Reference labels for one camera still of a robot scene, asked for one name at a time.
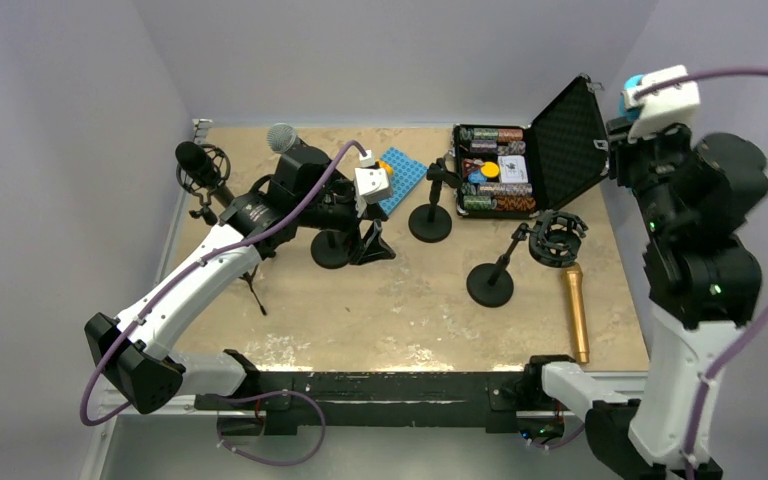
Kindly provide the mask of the blue handheld microphone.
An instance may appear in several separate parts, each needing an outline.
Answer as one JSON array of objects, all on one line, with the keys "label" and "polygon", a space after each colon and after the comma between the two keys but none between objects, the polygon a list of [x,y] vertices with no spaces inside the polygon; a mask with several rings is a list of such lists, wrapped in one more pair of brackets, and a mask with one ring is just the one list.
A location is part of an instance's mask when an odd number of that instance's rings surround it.
[{"label": "blue handheld microphone", "polygon": [[618,101],[618,113],[626,120],[634,122],[642,113],[645,103],[636,95],[642,88],[644,78],[644,74],[637,74],[627,79],[623,85]]}]

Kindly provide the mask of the black round-base mic stand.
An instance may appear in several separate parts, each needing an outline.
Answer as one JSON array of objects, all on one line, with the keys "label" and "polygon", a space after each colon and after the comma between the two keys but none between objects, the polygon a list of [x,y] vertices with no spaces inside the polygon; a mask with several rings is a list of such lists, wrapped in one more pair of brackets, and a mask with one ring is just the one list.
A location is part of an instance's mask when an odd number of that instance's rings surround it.
[{"label": "black round-base mic stand", "polygon": [[452,156],[446,154],[428,166],[425,176],[431,182],[428,202],[415,208],[408,220],[410,233],[425,243],[440,242],[452,231],[451,216],[439,205],[439,201],[444,185],[457,191],[463,179],[447,167],[448,159],[452,159]]}]

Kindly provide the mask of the gold handheld microphone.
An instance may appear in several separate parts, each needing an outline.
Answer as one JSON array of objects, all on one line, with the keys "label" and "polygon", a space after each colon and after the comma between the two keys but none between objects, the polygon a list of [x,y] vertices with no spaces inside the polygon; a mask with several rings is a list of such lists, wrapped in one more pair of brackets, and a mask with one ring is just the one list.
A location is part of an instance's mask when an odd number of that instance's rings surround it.
[{"label": "gold handheld microphone", "polygon": [[561,278],[566,288],[571,328],[571,340],[575,361],[589,364],[591,349],[584,307],[583,271],[578,263],[562,270]]}]

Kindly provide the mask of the black silver-grille microphone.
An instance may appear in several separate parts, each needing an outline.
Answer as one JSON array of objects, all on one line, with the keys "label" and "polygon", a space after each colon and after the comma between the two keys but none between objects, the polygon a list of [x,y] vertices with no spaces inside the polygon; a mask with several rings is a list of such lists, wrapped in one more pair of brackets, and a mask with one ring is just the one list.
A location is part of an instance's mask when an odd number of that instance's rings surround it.
[{"label": "black silver-grille microphone", "polygon": [[287,123],[276,123],[266,133],[266,142],[273,153],[284,154],[297,146],[306,146],[298,130]]}]

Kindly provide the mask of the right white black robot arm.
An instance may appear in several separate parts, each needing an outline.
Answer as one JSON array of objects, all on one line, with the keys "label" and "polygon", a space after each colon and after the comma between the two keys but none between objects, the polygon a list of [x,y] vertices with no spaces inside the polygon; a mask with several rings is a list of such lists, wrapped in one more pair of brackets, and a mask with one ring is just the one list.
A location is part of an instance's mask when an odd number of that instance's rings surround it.
[{"label": "right white black robot arm", "polygon": [[655,320],[644,393],[609,390],[571,361],[524,376],[536,407],[558,400],[584,424],[593,456],[623,479],[718,479],[705,440],[717,396],[715,359],[748,329],[762,270],[737,231],[768,194],[767,159],[716,132],[694,140],[672,124],[640,139],[625,118],[606,125],[609,175],[644,220],[644,272]]}]

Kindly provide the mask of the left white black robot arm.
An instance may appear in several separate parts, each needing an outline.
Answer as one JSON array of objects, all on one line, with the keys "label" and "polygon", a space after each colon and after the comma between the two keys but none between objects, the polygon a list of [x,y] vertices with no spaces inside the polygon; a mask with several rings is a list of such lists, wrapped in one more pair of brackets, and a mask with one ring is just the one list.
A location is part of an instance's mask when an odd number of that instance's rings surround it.
[{"label": "left white black robot arm", "polygon": [[97,313],[87,321],[94,363],[88,386],[107,380],[142,414],[181,395],[219,396],[244,409],[257,399],[256,366],[232,349],[206,357],[179,352],[179,338],[228,286],[249,279],[301,228],[334,235],[344,264],[393,258],[382,238],[391,176],[368,150],[347,177],[337,158],[300,144],[281,153],[272,174],[234,195],[217,165],[221,149],[184,142],[176,157],[185,185],[216,195],[221,212],[195,250],[151,291],[114,316]]}]

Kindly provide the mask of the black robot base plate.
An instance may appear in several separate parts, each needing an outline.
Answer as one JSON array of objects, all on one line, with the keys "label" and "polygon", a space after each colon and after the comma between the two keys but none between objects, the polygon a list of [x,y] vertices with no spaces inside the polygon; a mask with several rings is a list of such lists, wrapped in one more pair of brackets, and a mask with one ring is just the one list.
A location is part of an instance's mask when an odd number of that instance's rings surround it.
[{"label": "black robot base plate", "polygon": [[230,399],[201,394],[223,434],[249,418],[267,435],[302,427],[478,428],[552,444],[577,429],[560,401],[538,390],[537,369],[515,371],[257,371]]}]

